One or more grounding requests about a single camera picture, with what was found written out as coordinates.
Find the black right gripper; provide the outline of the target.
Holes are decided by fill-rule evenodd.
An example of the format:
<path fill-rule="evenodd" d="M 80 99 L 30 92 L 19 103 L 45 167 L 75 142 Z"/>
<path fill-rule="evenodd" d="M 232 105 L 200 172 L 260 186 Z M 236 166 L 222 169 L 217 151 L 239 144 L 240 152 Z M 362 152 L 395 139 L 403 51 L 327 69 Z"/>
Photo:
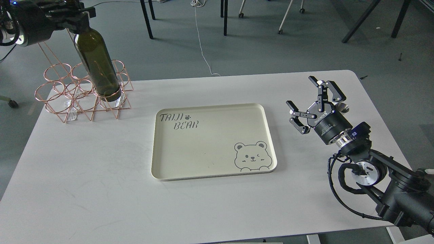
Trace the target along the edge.
<path fill-rule="evenodd" d="M 299 111 L 292 101 L 287 101 L 291 114 L 289 122 L 301 134 L 309 133 L 312 127 L 321 140 L 330 145 L 336 136 L 353 128 L 337 110 L 338 104 L 344 102 L 346 96 L 334 81 L 318 80 L 315 76 L 309 76 L 308 79 L 318 88 L 317 101 L 308 108 L 309 113 Z M 302 124 L 299 117 L 307 118 L 308 126 Z"/>

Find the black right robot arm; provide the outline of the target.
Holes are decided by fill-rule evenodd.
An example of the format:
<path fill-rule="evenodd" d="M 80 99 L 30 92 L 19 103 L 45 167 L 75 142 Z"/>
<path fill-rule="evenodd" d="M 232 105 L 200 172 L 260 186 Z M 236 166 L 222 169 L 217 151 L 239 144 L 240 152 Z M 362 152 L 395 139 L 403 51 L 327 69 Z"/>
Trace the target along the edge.
<path fill-rule="evenodd" d="M 357 126 L 343 116 L 349 111 L 346 96 L 334 81 L 309 76 L 318 89 L 317 100 L 306 112 L 299 111 L 287 101 L 291 117 L 289 122 L 301 133 L 313 129 L 326 144 L 336 144 L 338 152 L 328 159 L 327 175 L 335 199 L 350 212 L 367 219 L 387 221 L 397 227 L 421 226 L 433 234 L 433 195 L 426 171 L 411 170 L 371 148 L 370 126 L 361 122 Z M 332 180 L 332 168 L 341 162 L 338 181 L 341 188 L 354 195 L 366 195 L 375 204 L 377 216 L 353 210 L 338 196 Z"/>

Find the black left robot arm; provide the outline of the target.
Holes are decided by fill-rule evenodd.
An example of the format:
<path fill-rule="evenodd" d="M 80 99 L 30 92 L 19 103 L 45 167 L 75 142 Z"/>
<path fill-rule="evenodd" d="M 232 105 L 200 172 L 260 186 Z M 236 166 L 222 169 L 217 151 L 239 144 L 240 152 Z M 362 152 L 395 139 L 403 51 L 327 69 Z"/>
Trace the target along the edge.
<path fill-rule="evenodd" d="M 49 40 L 54 31 L 79 34 L 96 17 L 79 0 L 2 0 L 1 46 L 29 46 Z"/>

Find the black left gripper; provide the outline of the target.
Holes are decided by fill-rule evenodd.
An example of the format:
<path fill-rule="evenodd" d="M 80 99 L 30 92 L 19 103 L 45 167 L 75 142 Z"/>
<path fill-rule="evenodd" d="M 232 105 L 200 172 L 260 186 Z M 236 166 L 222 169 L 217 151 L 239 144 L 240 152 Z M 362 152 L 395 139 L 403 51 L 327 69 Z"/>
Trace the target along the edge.
<path fill-rule="evenodd" d="M 14 1 L 20 31 L 16 44 L 24 47 L 43 42 L 58 30 L 68 29 L 73 34 L 87 31 L 89 19 L 96 17 L 96 9 L 84 8 L 80 0 Z"/>

